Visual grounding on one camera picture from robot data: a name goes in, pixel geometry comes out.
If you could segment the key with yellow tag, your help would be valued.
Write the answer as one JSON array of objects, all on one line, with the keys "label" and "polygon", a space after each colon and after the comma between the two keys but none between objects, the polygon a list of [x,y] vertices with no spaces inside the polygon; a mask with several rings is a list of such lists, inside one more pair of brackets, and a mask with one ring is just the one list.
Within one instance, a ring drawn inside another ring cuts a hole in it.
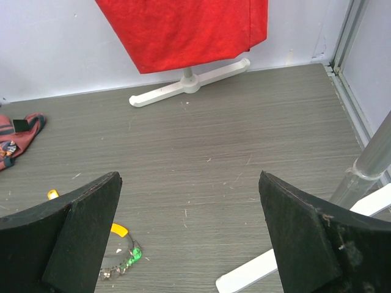
[{"label": "key with yellow tag", "polygon": [[52,190],[50,190],[50,191],[47,193],[47,197],[48,197],[49,200],[53,200],[53,199],[55,199],[55,198],[58,198],[58,197],[59,197],[59,194],[58,194],[57,190],[52,189]]}]

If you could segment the key with green tag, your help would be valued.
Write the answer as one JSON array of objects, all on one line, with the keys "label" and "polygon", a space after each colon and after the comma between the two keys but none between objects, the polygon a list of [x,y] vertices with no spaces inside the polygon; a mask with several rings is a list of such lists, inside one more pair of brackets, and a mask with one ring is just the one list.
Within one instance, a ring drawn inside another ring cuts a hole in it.
[{"label": "key with green tag", "polygon": [[141,257],[142,257],[142,250],[141,250],[141,248],[140,247],[133,248],[130,251],[130,258],[127,261],[126,265],[128,267],[134,265],[136,262],[138,262],[138,260],[141,259]]}]

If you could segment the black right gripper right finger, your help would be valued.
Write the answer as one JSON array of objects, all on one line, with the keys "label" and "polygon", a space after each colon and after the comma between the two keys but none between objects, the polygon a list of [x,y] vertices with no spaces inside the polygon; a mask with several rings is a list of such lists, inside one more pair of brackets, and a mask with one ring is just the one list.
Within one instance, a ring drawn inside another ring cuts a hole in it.
[{"label": "black right gripper right finger", "polygon": [[284,292],[390,292],[390,222],[270,173],[258,189]]}]

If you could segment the crumpled dusty red garment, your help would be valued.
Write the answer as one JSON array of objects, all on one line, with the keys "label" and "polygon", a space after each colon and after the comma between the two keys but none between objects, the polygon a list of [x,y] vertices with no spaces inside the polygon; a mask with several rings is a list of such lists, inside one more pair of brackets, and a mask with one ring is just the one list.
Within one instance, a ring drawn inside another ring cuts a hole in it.
[{"label": "crumpled dusty red garment", "polygon": [[15,159],[27,150],[45,123],[46,117],[41,113],[29,114],[19,120],[1,114],[1,170],[15,164]]}]

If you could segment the aluminium frame post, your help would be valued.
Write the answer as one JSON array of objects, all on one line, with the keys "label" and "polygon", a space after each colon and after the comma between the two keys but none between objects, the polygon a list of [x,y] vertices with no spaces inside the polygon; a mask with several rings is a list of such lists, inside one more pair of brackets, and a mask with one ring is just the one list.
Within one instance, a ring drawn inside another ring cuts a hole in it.
[{"label": "aluminium frame post", "polygon": [[348,1],[331,80],[361,148],[390,112],[390,1]]}]

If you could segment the white garment rack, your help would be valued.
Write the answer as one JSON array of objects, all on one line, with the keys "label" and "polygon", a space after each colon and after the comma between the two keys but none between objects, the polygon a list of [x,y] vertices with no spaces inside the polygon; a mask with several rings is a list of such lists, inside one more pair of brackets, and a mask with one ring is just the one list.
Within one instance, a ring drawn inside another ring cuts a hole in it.
[{"label": "white garment rack", "polygon": [[[129,103],[134,107],[144,107],[181,93],[195,93],[209,84],[217,83],[221,85],[223,82],[226,82],[230,85],[232,81],[238,80],[236,76],[240,76],[245,72],[249,65],[248,59],[242,59],[239,62],[202,73],[199,76],[192,74],[191,69],[187,68],[184,70],[184,76],[179,82],[143,94],[133,95],[129,98]],[[266,70],[264,74],[267,76],[267,79],[257,81],[255,85],[261,88],[261,93],[266,93],[267,90],[271,90],[273,86],[282,82],[281,73],[301,69],[303,68],[289,67]],[[352,212],[372,217],[388,207],[390,207],[390,184],[386,184],[384,187],[359,200],[353,205],[351,210]],[[276,270],[277,263],[274,252],[270,250],[219,277],[216,280],[216,287],[219,292],[240,292]]]}]

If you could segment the red cloth on hanger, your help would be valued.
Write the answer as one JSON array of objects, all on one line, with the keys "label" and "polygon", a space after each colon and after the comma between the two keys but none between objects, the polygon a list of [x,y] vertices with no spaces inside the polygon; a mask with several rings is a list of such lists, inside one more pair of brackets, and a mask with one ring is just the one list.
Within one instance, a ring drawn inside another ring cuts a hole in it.
[{"label": "red cloth on hanger", "polygon": [[268,2],[97,1],[141,74],[234,59],[263,42]]}]

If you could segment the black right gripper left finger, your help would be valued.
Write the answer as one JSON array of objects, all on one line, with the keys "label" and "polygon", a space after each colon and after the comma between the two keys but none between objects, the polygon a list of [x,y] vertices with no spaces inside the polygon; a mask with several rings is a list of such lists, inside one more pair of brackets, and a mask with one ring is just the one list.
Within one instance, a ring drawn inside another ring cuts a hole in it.
[{"label": "black right gripper left finger", "polygon": [[94,292],[121,188],[109,172],[1,217],[1,292]]}]

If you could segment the large keyring with yellow grip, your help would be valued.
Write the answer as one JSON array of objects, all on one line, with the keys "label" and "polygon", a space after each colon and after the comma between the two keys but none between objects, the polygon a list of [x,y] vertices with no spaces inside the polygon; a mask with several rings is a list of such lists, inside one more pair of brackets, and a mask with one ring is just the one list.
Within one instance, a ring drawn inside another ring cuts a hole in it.
[{"label": "large keyring with yellow grip", "polygon": [[132,267],[126,265],[130,258],[130,251],[135,247],[140,247],[138,242],[130,235],[129,230],[118,223],[112,224],[111,233],[126,240],[126,248],[120,248],[120,251],[114,255],[104,255],[99,273],[101,281],[114,280],[119,276],[123,276]]}]

